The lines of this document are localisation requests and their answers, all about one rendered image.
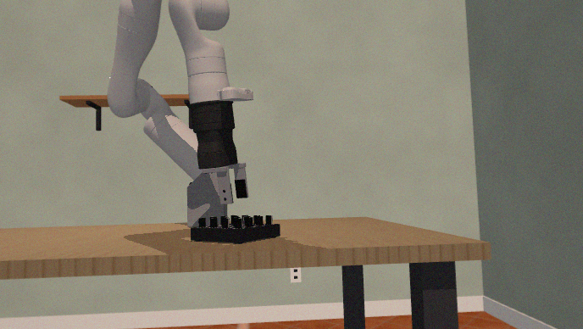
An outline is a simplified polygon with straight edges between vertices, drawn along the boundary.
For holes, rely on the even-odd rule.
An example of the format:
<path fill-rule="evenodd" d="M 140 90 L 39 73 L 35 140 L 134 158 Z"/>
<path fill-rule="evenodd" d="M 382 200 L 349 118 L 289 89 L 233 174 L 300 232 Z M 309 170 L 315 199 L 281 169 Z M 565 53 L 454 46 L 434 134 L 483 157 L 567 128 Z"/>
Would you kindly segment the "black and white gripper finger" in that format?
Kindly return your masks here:
<path fill-rule="evenodd" d="M 229 169 L 234 168 L 236 198 L 248 198 L 247 176 L 245 169 L 246 163 L 231 164 L 227 166 L 229 166 Z"/>
<path fill-rule="evenodd" d="M 229 166 L 203 169 L 203 174 L 217 172 L 220 204 L 233 204 Z"/>

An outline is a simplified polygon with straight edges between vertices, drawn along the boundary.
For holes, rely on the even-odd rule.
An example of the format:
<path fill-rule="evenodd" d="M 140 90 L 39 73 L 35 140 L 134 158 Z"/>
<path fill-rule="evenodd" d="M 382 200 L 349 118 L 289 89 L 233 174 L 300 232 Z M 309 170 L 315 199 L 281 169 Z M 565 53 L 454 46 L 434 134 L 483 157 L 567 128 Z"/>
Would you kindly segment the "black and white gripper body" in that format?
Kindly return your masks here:
<path fill-rule="evenodd" d="M 188 77 L 188 93 L 199 169 L 237 164 L 232 104 L 253 100 L 253 91 L 230 87 L 226 73 L 208 72 Z"/>

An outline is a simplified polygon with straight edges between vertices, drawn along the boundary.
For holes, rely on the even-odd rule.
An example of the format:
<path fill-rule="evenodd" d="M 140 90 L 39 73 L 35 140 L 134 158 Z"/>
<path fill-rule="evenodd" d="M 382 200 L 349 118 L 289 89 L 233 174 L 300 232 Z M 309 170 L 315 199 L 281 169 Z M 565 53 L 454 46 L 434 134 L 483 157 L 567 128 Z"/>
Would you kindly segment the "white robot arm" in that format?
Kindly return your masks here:
<path fill-rule="evenodd" d="M 203 172 L 198 168 L 197 135 L 148 82 L 138 78 L 157 38 L 161 4 L 162 0 L 120 1 L 108 106 L 120 118 L 141 113 L 147 120 L 144 132 L 195 180 Z M 186 56 L 187 76 L 227 74 L 222 45 L 200 31 L 217 31 L 226 25 L 227 0 L 169 0 L 169 16 Z"/>

